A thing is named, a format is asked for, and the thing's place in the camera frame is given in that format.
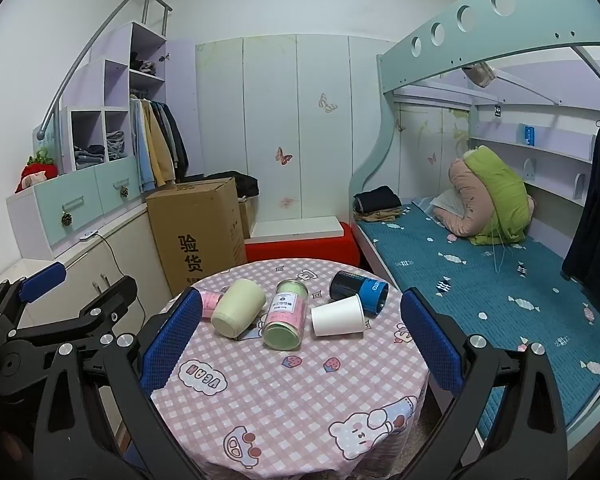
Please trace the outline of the white paper cup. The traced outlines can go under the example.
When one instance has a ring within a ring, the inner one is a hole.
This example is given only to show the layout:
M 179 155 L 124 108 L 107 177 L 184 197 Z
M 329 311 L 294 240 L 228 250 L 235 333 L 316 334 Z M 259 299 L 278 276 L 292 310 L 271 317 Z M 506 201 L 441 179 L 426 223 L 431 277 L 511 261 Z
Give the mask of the white paper cup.
M 314 307 L 311 310 L 311 322 L 317 337 L 363 333 L 365 316 L 360 297 L 354 295 Z

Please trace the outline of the pink paper cup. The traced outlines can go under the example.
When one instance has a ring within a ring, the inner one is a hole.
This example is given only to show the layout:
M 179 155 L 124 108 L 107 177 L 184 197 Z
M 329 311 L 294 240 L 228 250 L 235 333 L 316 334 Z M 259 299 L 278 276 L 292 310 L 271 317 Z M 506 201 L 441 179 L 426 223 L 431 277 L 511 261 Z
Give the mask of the pink paper cup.
M 199 289 L 198 292 L 202 305 L 201 317 L 205 320 L 210 320 L 215 308 L 218 306 L 218 303 L 221 301 L 224 294 L 222 292 L 210 292 L 210 290 L 202 289 Z

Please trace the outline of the cream yellow cup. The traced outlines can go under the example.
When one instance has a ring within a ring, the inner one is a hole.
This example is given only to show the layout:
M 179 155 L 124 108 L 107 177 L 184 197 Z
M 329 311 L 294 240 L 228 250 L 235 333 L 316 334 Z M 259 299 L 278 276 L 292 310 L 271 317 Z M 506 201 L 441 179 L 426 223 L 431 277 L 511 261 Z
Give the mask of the cream yellow cup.
M 265 292 L 257 283 L 240 278 L 214 308 L 211 324 L 221 336 L 236 339 L 260 315 L 265 301 Z

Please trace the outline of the black and blue cup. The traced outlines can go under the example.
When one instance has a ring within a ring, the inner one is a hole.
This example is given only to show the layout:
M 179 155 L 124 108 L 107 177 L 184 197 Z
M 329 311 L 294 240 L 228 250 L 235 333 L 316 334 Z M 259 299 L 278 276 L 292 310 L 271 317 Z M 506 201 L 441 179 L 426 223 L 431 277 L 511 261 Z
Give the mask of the black and blue cup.
M 369 316 L 377 316 L 382 311 L 388 293 L 388 283 L 347 271 L 338 271 L 329 285 L 329 297 L 332 300 L 358 296 L 363 312 Z

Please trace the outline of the beige low cabinet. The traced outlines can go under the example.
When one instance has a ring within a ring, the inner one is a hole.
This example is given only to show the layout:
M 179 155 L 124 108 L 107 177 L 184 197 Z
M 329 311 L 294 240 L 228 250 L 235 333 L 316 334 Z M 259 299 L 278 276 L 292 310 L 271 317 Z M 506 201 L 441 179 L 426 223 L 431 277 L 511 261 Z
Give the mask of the beige low cabinet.
M 0 211 L 0 283 L 30 276 L 55 261 L 67 270 L 62 284 L 27 305 L 20 328 L 73 318 L 122 275 L 134 278 L 138 291 L 129 312 L 114 326 L 117 333 L 137 333 L 171 299 L 145 205 L 87 233 L 87 240 L 78 240 L 56 257 L 23 258 L 7 226 L 6 210 Z

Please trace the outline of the teal drawer left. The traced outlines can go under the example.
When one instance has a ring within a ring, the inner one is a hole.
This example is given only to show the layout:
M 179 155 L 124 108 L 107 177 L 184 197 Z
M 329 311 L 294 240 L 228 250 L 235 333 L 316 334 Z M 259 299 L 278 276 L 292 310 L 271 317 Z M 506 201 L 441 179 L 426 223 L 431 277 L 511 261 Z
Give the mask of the teal drawer left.
M 102 216 L 94 168 L 37 184 L 34 195 L 50 246 Z

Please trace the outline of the teal drawer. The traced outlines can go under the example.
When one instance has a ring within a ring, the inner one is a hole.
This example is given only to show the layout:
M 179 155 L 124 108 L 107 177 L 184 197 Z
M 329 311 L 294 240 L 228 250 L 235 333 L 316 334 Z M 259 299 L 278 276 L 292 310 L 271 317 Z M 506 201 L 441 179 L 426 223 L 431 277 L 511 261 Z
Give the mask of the teal drawer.
M 34 195 L 50 246 L 102 216 L 94 168 L 37 184 Z
M 96 166 L 94 173 L 104 214 L 128 206 L 140 197 L 140 180 L 134 156 L 105 162 Z

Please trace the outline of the red strawberry plush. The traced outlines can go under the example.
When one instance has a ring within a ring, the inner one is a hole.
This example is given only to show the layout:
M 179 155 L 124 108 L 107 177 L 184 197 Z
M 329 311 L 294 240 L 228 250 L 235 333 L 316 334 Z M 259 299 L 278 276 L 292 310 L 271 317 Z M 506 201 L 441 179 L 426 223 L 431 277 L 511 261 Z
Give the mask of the red strawberry plush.
M 16 193 L 38 183 L 55 179 L 57 176 L 58 169 L 54 160 L 50 157 L 46 148 L 40 148 L 34 155 L 29 157 L 27 165 L 21 171 Z

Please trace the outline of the brown cardboard box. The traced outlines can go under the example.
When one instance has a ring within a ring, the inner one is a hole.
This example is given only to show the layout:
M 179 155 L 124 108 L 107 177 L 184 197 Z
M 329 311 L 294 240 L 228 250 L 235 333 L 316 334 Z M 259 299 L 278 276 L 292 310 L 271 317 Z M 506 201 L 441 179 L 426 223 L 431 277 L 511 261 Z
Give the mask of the brown cardboard box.
M 172 294 L 247 262 L 234 179 L 163 188 L 149 195 L 146 205 Z

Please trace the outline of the teal drawer right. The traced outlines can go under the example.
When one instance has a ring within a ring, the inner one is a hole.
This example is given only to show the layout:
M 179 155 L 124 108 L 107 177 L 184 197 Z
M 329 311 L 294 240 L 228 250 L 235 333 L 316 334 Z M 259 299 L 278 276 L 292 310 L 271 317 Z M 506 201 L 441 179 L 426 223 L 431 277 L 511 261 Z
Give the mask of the teal drawer right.
M 140 180 L 134 156 L 105 162 L 96 166 L 94 173 L 104 214 L 128 206 L 140 197 Z

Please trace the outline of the blue patterned mattress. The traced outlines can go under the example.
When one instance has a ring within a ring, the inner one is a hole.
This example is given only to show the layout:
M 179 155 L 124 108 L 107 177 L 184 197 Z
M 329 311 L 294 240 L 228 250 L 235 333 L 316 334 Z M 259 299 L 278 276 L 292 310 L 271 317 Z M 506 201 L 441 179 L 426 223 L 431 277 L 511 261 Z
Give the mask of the blue patterned mattress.
M 417 288 L 466 334 L 495 347 L 542 344 L 572 424 L 600 388 L 600 311 L 562 277 L 562 258 L 532 237 L 475 246 L 414 204 L 393 221 L 358 225 L 401 290 Z

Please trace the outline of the hanging clothes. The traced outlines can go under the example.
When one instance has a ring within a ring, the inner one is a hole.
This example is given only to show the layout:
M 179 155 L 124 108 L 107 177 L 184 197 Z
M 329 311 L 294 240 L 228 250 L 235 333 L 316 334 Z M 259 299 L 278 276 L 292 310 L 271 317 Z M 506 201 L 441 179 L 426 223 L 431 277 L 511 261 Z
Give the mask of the hanging clothes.
M 170 108 L 166 103 L 130 96 L 130 114 L 140 192 L 183 182 L 188 155 Z

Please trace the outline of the pink checkered tablecloth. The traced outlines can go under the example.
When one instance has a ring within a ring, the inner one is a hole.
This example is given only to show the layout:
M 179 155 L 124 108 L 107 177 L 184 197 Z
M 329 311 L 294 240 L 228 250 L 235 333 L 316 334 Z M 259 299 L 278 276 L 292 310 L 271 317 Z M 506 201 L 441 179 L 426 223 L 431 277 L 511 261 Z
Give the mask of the pink checkered tablecloth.
M 242 339 L 202 322 L 155 406 L 210 479 L 383 479 L 399 467 L 428 370 L 400 317 L 400 292 L 363 333 L 305 332 L 291 352 L 258 328 Z

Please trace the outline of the pink and green jar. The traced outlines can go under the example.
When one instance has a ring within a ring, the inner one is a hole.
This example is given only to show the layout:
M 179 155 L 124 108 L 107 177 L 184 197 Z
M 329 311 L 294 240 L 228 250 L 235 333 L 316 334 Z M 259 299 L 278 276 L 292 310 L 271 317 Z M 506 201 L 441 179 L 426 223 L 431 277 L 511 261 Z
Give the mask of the pink and green jar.
M 268 348 L 290 351 L 300 346 L 308 296 L 306 286 L 299 281 L 285 280 L 277 285 L 262 328 Z

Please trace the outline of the purple stair shelf unit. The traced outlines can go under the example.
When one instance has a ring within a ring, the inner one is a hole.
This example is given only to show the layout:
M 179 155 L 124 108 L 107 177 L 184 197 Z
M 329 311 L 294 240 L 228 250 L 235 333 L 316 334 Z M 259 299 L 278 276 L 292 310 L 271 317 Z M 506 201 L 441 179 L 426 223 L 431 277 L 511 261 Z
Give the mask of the purple stair shelf unit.
M 50 125 L 35 131 L 34 152 L 46 148 L 57 166 L 57 177 L 134 156 L 130 96 L 166 103 L 184 140 L 186 177 L 202 174 L 195 44 L 190 39 L 168 39 L 137 22 L 123 25 L 94 43 L 87 63 L 69 80 Z M 6 202 L 20 255 L 29 259 L 58 256 L 89 228 L 99 228 L 137 207 L 148 194 L 140 192 L 128 206 L 102 213 L 50 246 L 34 187 Z

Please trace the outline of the black bag behind box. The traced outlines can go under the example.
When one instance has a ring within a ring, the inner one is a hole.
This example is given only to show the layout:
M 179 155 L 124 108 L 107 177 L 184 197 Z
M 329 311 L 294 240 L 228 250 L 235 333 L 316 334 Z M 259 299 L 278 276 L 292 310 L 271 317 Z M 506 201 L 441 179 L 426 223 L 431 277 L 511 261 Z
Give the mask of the black bag behind box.
M 255 177 L 251 177 L 249 174 L 242 174 L 235 170 L 217 172 L 216 174 L 208 174 L 208 176 L 197 174 L 196 176 L 185 177 L 183 182 L 190 183 L 220 179 L 233 179 L 239 198 L 256 197 L 260 194 L 259 183 Z

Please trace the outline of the green and pink quilt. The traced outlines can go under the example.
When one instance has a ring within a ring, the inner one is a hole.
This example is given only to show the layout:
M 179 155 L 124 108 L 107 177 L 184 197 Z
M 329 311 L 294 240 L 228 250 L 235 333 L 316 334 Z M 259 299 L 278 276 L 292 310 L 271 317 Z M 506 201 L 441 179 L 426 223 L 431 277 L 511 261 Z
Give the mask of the green and pink quilt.
M 452 234 L 477 246 L 524 240 L 534 201 L 521 177 L 498 154 L 485 145 L 466 152 L 451 162 L 449 180 L 462 196 L 465 217 L 443 211 L 435 217 Z

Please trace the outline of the white board on ottoman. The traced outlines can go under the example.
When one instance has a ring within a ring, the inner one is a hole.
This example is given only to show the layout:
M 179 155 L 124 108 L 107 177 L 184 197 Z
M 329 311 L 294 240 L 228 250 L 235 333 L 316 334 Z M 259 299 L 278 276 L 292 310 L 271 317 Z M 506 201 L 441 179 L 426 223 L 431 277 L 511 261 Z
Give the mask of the white board on ottoman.
M 250 244 L 316 240 L 343 236 L 343 227 L 334 216 L 275 221 L 257 221 L 247 242 Z

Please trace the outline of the white pillow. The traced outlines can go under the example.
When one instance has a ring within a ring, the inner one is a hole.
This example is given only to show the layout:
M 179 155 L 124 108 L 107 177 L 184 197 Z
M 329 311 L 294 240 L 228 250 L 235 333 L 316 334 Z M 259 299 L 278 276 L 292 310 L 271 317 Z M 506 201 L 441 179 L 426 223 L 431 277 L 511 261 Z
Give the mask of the white pillow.
M 448 212 L 454 216 L 464 218 L 465 206 L 462 196 L 455 188 L 445 190 L 437 197 L 434 197 L 431 202 L 431 211 L 436 217 L 440 217 L 440 212 Z

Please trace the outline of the red ottoman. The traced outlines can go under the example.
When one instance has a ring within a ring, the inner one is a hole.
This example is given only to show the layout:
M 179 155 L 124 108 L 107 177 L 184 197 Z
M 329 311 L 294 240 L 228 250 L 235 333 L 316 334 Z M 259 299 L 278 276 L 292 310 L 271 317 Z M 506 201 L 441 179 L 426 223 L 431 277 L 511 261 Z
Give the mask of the red ottoman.
M 347 223 L 341 222 L 340 226 L 342 235 L 338 237 L 245 244 L 247 261 L 310 258 L 339 262 L 357 268 L 361 263 L 361 251 L 358 243 Z

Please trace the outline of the folded dark clothes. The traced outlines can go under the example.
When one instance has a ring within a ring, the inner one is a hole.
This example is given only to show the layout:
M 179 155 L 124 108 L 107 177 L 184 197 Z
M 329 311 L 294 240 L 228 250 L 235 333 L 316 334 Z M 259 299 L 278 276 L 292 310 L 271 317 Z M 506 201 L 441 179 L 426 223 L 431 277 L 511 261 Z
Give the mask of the folded dark clothes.
M 393 221 L 402 214 L 402 203 L 387 185 L 355 194 L 353 214 L 356 220 L 367 222 Z

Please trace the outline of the white wardrobe with butterflies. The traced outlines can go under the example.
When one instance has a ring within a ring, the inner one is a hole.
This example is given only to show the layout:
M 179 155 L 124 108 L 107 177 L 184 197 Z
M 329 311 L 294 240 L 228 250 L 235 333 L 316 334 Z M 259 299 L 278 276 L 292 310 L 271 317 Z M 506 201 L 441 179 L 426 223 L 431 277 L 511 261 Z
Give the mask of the white wardrobe with butterflies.
M 204 170 L 255 177 L 260 221 L 347 221 L 352 174 L 380 128 L 376 58 L 391 46 L 340 35 L 198 44 Z

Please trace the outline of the blue box on shelf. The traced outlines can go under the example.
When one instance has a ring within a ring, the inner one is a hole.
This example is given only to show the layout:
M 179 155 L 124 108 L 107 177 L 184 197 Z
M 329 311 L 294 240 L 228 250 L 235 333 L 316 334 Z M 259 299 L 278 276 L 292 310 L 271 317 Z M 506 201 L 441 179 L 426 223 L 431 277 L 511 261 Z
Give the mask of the blue box on shelf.
M 516 131 L 516 143 L 524 146 L 535 146 L 535 128 L 519 124 Z

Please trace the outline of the teal bunk bed frame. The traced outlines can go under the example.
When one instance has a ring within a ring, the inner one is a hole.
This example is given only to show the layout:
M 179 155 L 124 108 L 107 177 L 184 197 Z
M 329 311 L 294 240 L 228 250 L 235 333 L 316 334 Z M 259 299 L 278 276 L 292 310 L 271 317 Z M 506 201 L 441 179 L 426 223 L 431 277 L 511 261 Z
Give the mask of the teal bunk bed frame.
M 399 150 L 394 189 L 402 207 L 416 205 L 449 231 L 430 202 L 451 188 L 451 162 L 485 145 L 534 201 L 524 240 L 532 237 L 564 262 L 600 130 L 598 1 L 458 0 L 379 55 L 376 66 L 380 133 L 350 194 Z M 535 128 L 535 146 L 516 143 L 519 124 Z M 359 224 L 355 236 L 373 271 L 400 289 Z M 566 426 L 570 451 L 595 436 L 600 388 Z

